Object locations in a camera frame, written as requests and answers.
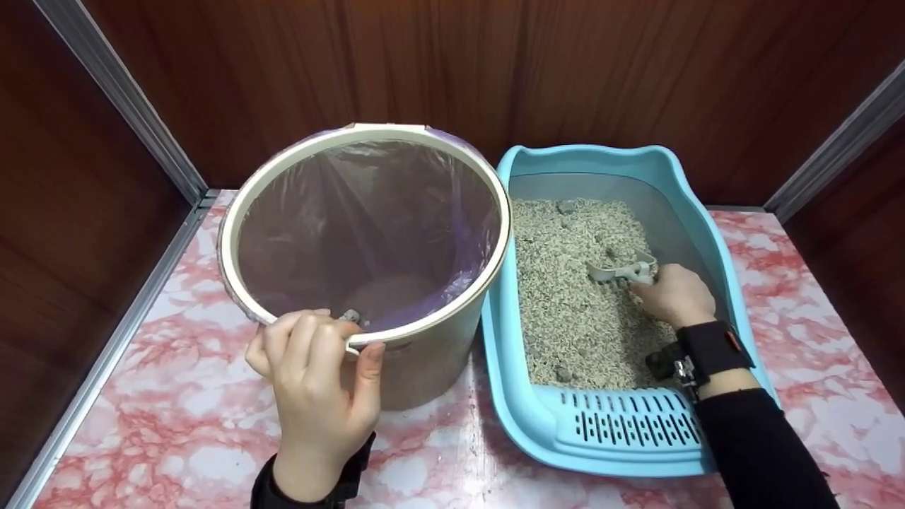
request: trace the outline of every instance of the trash bin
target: trash bin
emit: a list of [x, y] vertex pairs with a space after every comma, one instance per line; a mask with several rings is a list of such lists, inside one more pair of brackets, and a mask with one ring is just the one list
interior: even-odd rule
[[[257, 322], [357, 312], [349, 347], [386, 344], [383, 406], [405, 409], [459, 377], [509, 240], [506, 192], [474, 148], [425, 126], [352, 124], [264, 163], [217, 251], [227, 291]], [[344, 378], [353, 371], [344, 363]]]

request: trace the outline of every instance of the marble countertop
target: marble countertop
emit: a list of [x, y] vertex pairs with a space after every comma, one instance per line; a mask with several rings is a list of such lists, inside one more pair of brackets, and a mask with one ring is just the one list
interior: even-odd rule
[[[246, 364], [255, 326], [226, 294], [214, 241], [224, 191], [35, 507], [247, 507], [280, 436]], [[788, 419], [843, 507], [905, 506], [905, 418], [770, 214], [713, 212], [758, 351]], [[481, 348], [455, 386], [385, 413], [349, 507], [727, 507], [718, 475], [595, 477], [543, 466], [506, 437]]]

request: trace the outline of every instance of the wooden panel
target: wooden panel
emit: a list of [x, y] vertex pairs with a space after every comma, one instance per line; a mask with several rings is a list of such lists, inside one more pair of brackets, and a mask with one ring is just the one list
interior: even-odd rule
[[905, 57], [900, 0], [88, 0], [214, 187], [353, 120], [674, 149], [762, 205]]
[[905, 120], [786, 224], [852, 336], [905, 408]]
[[0, 501], [188, 204], [31, 2], [0, 2]]

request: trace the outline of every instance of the purple plastic bag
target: purple plastic bag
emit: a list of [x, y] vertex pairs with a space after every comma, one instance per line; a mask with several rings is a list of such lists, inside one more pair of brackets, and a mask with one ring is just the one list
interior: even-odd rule
[[417, 143], [366, 141], [276, 177], [249, 207], [236, 253], [245, 288], [272, 314], [354, 309], [374, 332], [462, 294], [499, 234], [493, 194], [463, 161]]

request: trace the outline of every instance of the litter scoop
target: litter scoop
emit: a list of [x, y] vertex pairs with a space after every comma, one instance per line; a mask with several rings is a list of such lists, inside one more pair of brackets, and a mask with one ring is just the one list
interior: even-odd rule
[[634, 255], [638, 262], [625, 267], [601, 269], [590, 263], [585, 263], [587, 275], [598, 283], [606, 283], [617, 278], [623, 278], [637, 283], [653, 284], [651, 265], [656, 264], [657, 259], [639, 249], [634, 250]]

